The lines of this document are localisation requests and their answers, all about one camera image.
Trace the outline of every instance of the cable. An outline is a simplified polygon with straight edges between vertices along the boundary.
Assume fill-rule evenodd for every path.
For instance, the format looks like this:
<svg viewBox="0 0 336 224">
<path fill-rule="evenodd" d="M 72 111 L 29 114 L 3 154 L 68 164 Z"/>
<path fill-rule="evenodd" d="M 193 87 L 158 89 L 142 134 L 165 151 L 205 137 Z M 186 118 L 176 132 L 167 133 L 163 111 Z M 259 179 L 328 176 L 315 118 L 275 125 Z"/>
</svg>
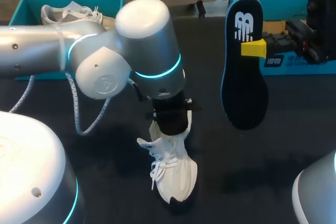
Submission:
<svg viewBox="0 0 336 224">
<path fill-rule="evenodd" d="M 35 76 L 30 76 L 25 92 L 23 93 L 21 98 L 18 100 L 18 102 L 14 105 L 14 107 L 12 107 L 9 113 L 14 113 L 21 106 L 21 104 L 24 102 L 24 100 L 27 98 L 28 94 L 32 90 L 31 88 L 33 87 L 34 81 L 35 81 Z"/>
<path fill-rule="evenodd" d="M 69 73 L 65 73 L 65 75 L 66 75 L 66 77 L 69 81 L 71 91 L 72 91 L 76 131 L 81 136 L 88 135 L 95 128 L 95 126 L 98 124 L 98 122 L 100 121 L 100 119 L 104 115 L 105 110 L 106 110 L 107 106 L 109 105 L 109 102 L 110 102 L 111 98 L 107 98 L 105 100 L 105 103 L 104 103 L 103 107 L 101 108 L 101 111 L 100 111 L 99 115 L 97 116 L 97 118 L 94 120 L 94 122 L 85 131 L 82 131 L 81 128 L 80 128 L 79 103 L 78 103 L 76 85 L 75 85 L 75 82 L 73 81 L 73 78 L 71 77 L 71 75 Z"/>
</svg>

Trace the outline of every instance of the insole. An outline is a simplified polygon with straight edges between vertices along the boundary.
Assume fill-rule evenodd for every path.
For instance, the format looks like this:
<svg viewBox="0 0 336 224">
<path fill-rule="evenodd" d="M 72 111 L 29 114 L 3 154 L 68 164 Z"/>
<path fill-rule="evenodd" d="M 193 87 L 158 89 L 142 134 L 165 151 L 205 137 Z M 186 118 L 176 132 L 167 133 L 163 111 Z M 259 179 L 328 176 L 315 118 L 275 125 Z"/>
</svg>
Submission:
<svg viewBox="0 0 336 224">
<path fill-rule="evenodd" d="M 242 42 L 261 39 L 262 11 L 258 0 L 237 0 L 226 16 L 221 95 L 228 119 L 240 130 L 258 126 L 267 111 L 268 89 L 259 69 L 259 57 L 240 54 Z"/>
</svg>

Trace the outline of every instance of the black table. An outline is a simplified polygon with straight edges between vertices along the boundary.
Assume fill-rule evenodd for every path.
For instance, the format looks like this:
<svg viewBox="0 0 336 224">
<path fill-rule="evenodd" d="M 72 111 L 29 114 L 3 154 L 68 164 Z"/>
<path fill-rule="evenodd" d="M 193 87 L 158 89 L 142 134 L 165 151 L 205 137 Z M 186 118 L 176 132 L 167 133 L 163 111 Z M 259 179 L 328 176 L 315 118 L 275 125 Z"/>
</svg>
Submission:
<svg viewBox="0 0 336 224">
<path fill-rule="evenodd" d="M 297 224 L 291 188 L 302 169 L 336 148 L 336 76 L 266 77 L 269 108 L 250 131 L 235 129 L 220 101 L 224 68 L 222 18 L 177 19 L 185 94 L 203 107 L 193 114 L 187 149 L 198 163 L 195 205 L 172 215 L 151 191 L 151 157 L 138 147 L 149 138 L 149 102 L 131 87 L 113 98 L 90 137 L 75 133 L 67 81 L 37 81 L 18 113 L 47 124 L 61 139 L 86 199 L 86 224 L 257 223 Z M 9 110 L 26 82 L 0 81 L 0 108 Z M 87 126 L 102 101 L 80 95 Z"/>
</svg>

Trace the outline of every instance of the shoe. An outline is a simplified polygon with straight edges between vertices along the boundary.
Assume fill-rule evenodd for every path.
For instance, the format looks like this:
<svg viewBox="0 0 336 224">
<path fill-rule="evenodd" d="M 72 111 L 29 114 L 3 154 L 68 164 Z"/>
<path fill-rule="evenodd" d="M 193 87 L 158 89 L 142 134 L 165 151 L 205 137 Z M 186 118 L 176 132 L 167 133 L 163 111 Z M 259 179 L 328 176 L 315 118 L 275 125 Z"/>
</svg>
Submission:
<svg viewBox="0 0 336 224">
<path fill-rule="evenodd" d="M 155 158 L 152 163 L 152 190 L 156 183 L 160 196 L 170 204 L 183 202 L 192 193 L 196 178 L 197 164 L 188 156 L 184 140 L 190 132 L 191 111 L 188 111 L 188 128 L 175 136 L 164 135 L 156 122 L 152 122 L 149 132 L 153 142 L 138 138 L 140 147 L 149 150 Z"/>
<path fill-rule="evenodd" d="M 81 6 L 74 1 L 64 8 L 53 8 L 49 5 L 42 6 L 41 21 L 43 25 L 71 22 L 79 19 L 89 19 L 103 25 L 106 30 L 114 28 L 114 18 L 103 16 L 98 12 L 98 7 L 93 11 L 87 6 Z"/>
</svg>

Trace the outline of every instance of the shoelace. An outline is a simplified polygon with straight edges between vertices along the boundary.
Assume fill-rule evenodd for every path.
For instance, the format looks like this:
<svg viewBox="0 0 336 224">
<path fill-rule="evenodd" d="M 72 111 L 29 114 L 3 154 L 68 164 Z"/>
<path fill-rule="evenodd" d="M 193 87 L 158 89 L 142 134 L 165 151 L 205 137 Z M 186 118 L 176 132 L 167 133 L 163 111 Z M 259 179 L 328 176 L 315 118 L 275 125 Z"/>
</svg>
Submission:
<svg viewBox="0 0 336 224">
<path fill-rule="evenodd" d="M 149 151 L 149 155 L 155 158 L 155 161 L 152 163 L 152 170 L 150 172 L 150 176 L 152 178 L 152 190 L 154 189 L 154 183 L 163 177 L 167 168 L 177 166 L 178 159 L 171 154 L 174 152 L 175 148 L 176 142 L 174 142 L 171 151 L 164 158 L 154 151 Z"/>
<path fill-rule="evenodd" d="M 87 6 L 83 6 L 81 9 L 82 13 L 78 12 L 72 12 L 70 10 L 69 14 L 72 16 L 75 16 L 77 18 L 84 18 L 84 19 L 90 19 L 97 23 L 102 24 L 103 21 L 103 14 L 98 11 L 98 6 L 94 8 L 94 10 L 91 10 L 91 8 Z"/>
</svg>

